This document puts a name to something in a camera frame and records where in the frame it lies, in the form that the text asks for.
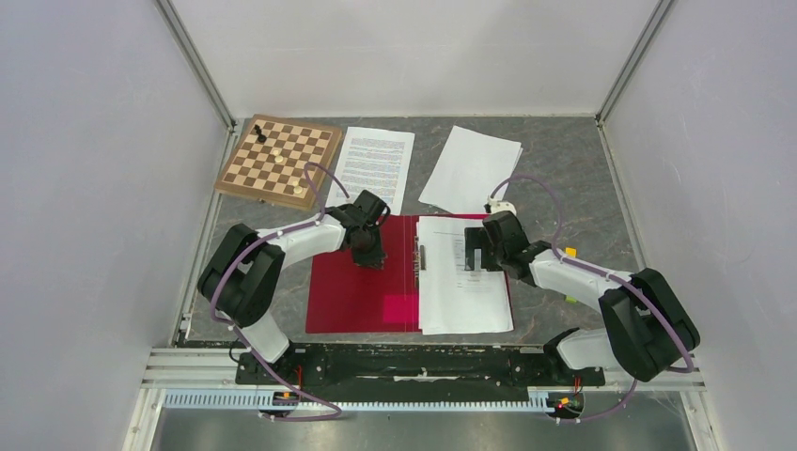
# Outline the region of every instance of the chess piece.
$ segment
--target chess piece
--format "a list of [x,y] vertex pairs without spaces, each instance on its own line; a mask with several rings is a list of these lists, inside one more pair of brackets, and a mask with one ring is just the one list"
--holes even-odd
[[266,142],[266,135],[263,134],[263,129],[260,128],[259,125],[255,126],[255,133],[258,134],[258,142],[263,144]]

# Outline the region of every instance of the paper sheet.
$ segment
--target paper sheet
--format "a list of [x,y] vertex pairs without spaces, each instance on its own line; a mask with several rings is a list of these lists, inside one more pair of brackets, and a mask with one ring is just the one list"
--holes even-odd
[[[349,127],[343,139],[335,177],[343,183],[352,199],[357,198],[361,191],[369,190],[387,203],[391,214],[401,214],[414,140],[414,133]],[[326,206],[345,202],[346,196],[333,183]]]
[[418,245],[426,269],[418,273],[418,319],[424,335],[482,334],[513,329],[502,272],[464,270],[466,227],[474,219],[423,216]]
[[[521,143],[454,127],[418,200],[452,213],[482,213],[498,183],[512,175]],[[507,187],[497,198],[502,199]]]

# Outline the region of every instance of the wooden chessboard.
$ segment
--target wooden chessboard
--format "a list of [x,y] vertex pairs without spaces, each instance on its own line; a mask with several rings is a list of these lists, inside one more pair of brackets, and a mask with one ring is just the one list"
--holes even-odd
[[[255,115],[232,151],[216,190],[300,210],[316,197],[305,179],[305,163],[329,168],[343,132],[335,127]],[[308,170],[321,187],[326,174]]]

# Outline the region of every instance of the red folder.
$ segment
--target red folder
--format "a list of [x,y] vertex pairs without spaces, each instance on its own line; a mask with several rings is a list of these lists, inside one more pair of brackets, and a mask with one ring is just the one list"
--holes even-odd
[[[485,214],[445,215],[483,219]],[[348,252],[313,257],[308,334],[420,332],[414,250],[419,216],[391,216],[382,226],[384,269],[354,265]]]

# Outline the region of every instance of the white enclosure panel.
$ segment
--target white enclosure panel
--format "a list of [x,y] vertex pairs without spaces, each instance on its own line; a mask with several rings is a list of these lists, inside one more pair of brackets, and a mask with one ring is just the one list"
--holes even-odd
[[597,112],[655,0],[173,0],[233,115]]
[[607,125],[729,450],[794,449],[797,3],[679,1]]
[[4,2],[0,68],[0,449],[119,449],[226,130],[151,1]]

